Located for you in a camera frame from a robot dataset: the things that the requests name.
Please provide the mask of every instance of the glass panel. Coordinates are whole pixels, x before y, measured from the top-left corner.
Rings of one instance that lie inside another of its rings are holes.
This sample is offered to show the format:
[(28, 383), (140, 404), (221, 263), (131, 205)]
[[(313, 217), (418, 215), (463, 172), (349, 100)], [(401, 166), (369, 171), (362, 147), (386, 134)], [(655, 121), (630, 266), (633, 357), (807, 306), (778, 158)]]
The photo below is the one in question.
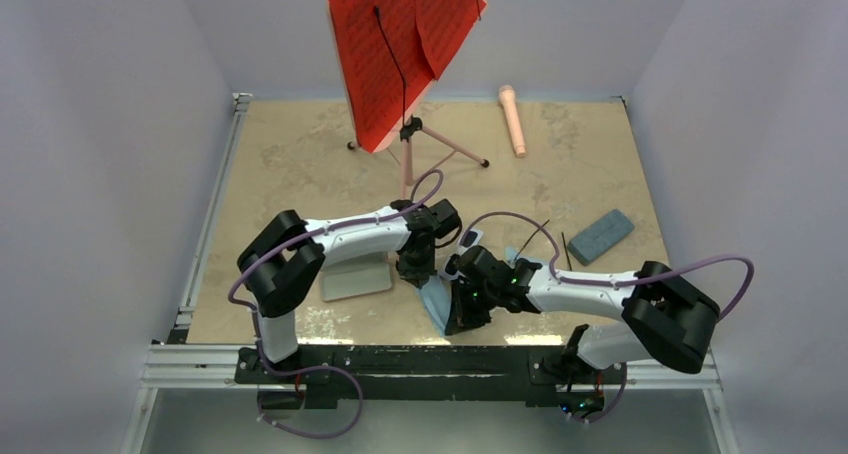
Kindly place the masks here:
[[(255, 399), (248, 390), (160, 391), (144, 452), (718, 453), (701, 391), (627, 392), (615, 413), (585, 430), (558, 409), (515, 402), (366, 401), (359, 424), (328, 441), (257, 423)], [(284, 422), (327, 432), (355, 407), (343, 401), (337, 411), (288, 412)]]

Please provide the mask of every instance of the beige tabletop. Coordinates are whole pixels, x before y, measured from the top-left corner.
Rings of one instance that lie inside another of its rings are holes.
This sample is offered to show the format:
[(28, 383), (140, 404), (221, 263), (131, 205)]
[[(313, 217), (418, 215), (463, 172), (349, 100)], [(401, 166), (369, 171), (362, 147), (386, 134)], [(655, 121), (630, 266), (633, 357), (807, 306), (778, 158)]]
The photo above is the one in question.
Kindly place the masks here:
[[(520, 212), (559, 239), (570, 238), (611, 209), (620, 209), (636, 229), (588, 267), (574, 270), (637, 270), (645, 260), (667, 262), (666, 251), (639, 162), (619, 102), (520, 103), (527, 157), (517, 159), (497, 102), (423, 103), (417, 115), (425, 125), (487, 158), (483, 169), (456, 155), (442, 166), (445, 182), (435, 200), (448, 198), (467, 224), (494, 210)], [(399, 195), (398, 165), (388, 152), (351, 152), (353, 139), (342, 102), (252, 102), (233, 161), (188, 342), (250, 343), (247, 310), (229, 304), (227, 291), (239, 275), (236, 258), (279, 211), (295, 209), (302, 218), (334, 219), (364, 214)], [(450, 150), (417, 134), (414, 167), (421, 173)], [(397, 143), (390, 148), (400, 155)], [(432, 186), (425, 181), (423, 188)], [(502, 257), (506, 246), (520, 247), (534, 228), (517, 219), (492, 218), (478, 225), (483, 244)], [(440, 251), (442, 265), (453, 251)], [(548, 259), (553, 251), (538, 235), (525, 249)], [(565, 259), (557, 267), (565, 269)], [(297, 309), (301, 343), (344, 344), (560, 344), (583, 323), (606, 319), (575, 313), (492, 312), (492, 323), (447, 339), (436, 332), (412, 286), (393, 273), (385, 292), (324, 302), (318, 282)], [(239, 296), (251, 299), (246, 290)]]

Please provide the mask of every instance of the blue sponge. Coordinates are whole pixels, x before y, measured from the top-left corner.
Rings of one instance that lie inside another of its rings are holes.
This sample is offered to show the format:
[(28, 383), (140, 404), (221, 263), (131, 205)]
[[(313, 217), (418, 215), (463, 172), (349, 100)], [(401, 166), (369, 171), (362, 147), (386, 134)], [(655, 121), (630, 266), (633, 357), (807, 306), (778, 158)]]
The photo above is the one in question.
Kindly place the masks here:
[(439, 276), (430, 276), (430, 280), (416, 289), (418, 297), (424, 304), (424, 309), (430, 315), (430, 320), (433, 321), (433, 327), (440, 336), (445, 337), (445, 326), (448, 324), (450, 317), (451, 295), (442, 283), (442, 278)]
[(601, 257), (633, 231), (633, 223), (618, 209), (606, 213), (568, 243), (568, 251), (584, 266)]

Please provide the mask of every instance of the gray block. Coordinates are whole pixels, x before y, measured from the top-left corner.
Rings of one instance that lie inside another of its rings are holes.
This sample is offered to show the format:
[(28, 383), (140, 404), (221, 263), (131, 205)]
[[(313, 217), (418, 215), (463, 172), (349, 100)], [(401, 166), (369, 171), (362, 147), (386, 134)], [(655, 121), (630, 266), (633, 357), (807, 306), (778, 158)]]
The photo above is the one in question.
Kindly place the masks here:
[(386, 253), (376, 252), (348, 259), (321, 272), (321, 299), (337, 301), (387, 291), (392, 288), (392, 267)]
[(633, 231), (633, 223), (618, 209), (606, 213), (568, 242), (568, 252), (589, 265)]

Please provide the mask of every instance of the white wall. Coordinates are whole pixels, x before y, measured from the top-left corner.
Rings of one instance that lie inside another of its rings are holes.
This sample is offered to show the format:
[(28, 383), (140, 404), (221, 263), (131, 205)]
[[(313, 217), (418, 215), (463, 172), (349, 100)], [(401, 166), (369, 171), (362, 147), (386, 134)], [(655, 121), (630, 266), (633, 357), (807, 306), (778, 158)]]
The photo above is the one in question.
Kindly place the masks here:
[[(230, 85), (341, 97), (326, 0), (186, 0)], [(683, 0), (489, 0), (434, 97), (606, 99), (629, 93)]]
[[(676, 264), (758, 266), (714, 348), (748, 453), (848, 444), (848, 0), (686, 0), (632, 122)], [(741, 270), (696, 280), (727, 302)]]
[(0, 451), (117, 452), (229, 92), (183, 0), (0, 0)]

